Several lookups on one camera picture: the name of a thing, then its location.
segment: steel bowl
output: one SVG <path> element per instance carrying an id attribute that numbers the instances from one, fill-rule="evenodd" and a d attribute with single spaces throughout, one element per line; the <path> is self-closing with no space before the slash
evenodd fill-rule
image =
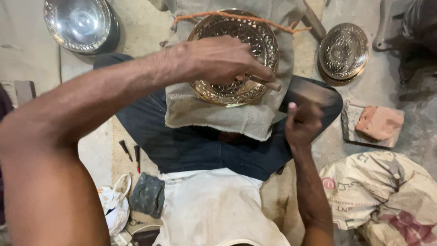
<path id="1" fill-rule="evenodd" d="M 363 72 L 368 58 L 369 43 L 364 31 L 343 23 L 332 28 L 320 44 L 320 73 L 335 81 L 350 82 Z"/>
<path id="2" fill-rule="evenodd" d="M 257 17 L 250 12 L 237 9 L 222 11 L 230 14 Z M 274 73 L 277 72 L 279 66 L 279 48 L 275 34 L 265 23 L 258 23 L 243 18 L 237 19 L 210 15 L 195 26 L 187 41 L 223 35 L 237 37 L 241 42 L 250 44 L 255 59 L 269 67 Z M 240 81 L 238 79 L 235 79 L 231 85 L 211 84 L 202 80 L 191 82 L 190 85 L 194 92 L 203 100 L 226 107 L 251 103 L 268 90 L 266 86 L 254 81 Z"/>
<path id="3" fill-rule="evenodd" d="M 44 20 L 56 42 L 81 54 L 114 50 L 120 27 L 105 0 L 46 0 Z"/>

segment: dark cloth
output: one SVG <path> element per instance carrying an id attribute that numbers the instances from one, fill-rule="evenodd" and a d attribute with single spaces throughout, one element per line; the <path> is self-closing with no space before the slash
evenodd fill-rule
<path id="1" fill-rule="evenodd" d="M 117 64 L 124 58 L 126 55 L 105 54 L 98 58 L 94 68 Z M 320 134 L 340 114 L 343 99 L 326 83 L 309 81 L 337 93 L 334 105 L 322 108 L 324 117 L 321 120 L 323 128 Z M 296 101 L 296 96 L 288 93 L 280 111 L 286 112 L 288 103 Z M 221 132 L 210 127 L 166 127 L 166 109 L 165 89 L 160 89 L 116 113 L 126 131 L 158 166 L 161 173 L 229 168 L 236 173 L 266 181 L 292 159 L 285 139 L 286 119 L 272 125 L 272 135 L 265 142 L 246 136 L 224 142 L 219 140 Z"/>
<path id="2" fill-rule="evenodd" d="M 129 196 L 130 208 L 159 219 L 164 207 L 164 185 L 165 182 L 157 177 L 141 173 Z"/>
<path id="3" fill-rule="evenodd" d="M 14 108 L 12 107 L 12 103 L 7 95 L 6 91 L 3 89 L 3 86 L 0 84 L 0 122 L 6 116 L 7 113 L 12 111 Z"/>
<path id="4" fill-rule="evenodd" d="M 0 84 L 0 122 L 3 118 L 12 111 L 14 108 L 12 107 L 12 102 L 9 99 L 8 94 L 3 89 L 3 86 Z M 3 225 L 6 222 L 6 218 L 4 215 L 4 188 L 3 188 L 3 176 L 0 171 L 0 225 Z"/>

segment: workbench cloth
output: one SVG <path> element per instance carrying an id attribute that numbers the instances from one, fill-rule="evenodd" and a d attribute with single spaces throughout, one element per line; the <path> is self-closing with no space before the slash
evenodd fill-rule
<path id="1" fill-rule="evenodd" d="M 138 211 L 158 219 L 164 206 L 165 182 L 155 176 L 141 173 L 134 190 L 129 196 L 129 205 Z"/>
<path id="2" fill-rule="evenodd" d="M 237 8 L 283 26 L 299 21 L 306 10 L 303 0 L 164 0 L 164 2 L 174 16 Z M 201 18 L 194 18 L 179 21 L 177 31 L 167 45 L 186 41 L 195 24 L 200 20 Z M 269 89 L 262 98 L 250 105 L 226 108 L 199 99 L 188 83 L 171 85 L 166 88 L 166 125 L 171 128 L 208 126 L 266 141 L 272 132 L 272 120 L 290 83 L 294 61 L 292 36 L 277 31 L 275 34 L 280 52 L 277 72 L 277 81 L 282 84 L 280 92 Z"/>
<path id="3" fill-rule="evenodd" d="M 338 228 L 359 228 L 372 246 L 437 245 L 437 184 L 405 155 L 354 154 L 320 172 Z"/>

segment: hand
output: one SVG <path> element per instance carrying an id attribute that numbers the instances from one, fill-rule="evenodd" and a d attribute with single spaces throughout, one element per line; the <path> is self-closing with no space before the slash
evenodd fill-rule
<path id="1" fill-rule="evenodd" d="M 323 112 L 314 103 L 307 102 L 299 108 L 294 102 L 288 104 L 285 136 L 292 152 L 311 146 L 314 135 L 322 128 L 322 117 Z"/>
<path id="2" fill-rule="evenodd" d="M 186 42 L 187 56 L 183 63 L 190 66 L 189 81 L 205 80 L 212 84 L 231 84 L 237 75 L 256 75 L 274 81 L 269 67 L 257 62 L 250 45 L 229 35 Z"/>

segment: red brick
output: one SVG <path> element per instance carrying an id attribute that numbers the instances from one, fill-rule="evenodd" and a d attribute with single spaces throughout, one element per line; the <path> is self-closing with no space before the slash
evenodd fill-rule
<path id="1" fill-rule="evenodd" d="M 391 137 L 404 123 L 395 110 L 381 106 L 367 106 L 355 127 L 357 132 L 381 141 Z"/>

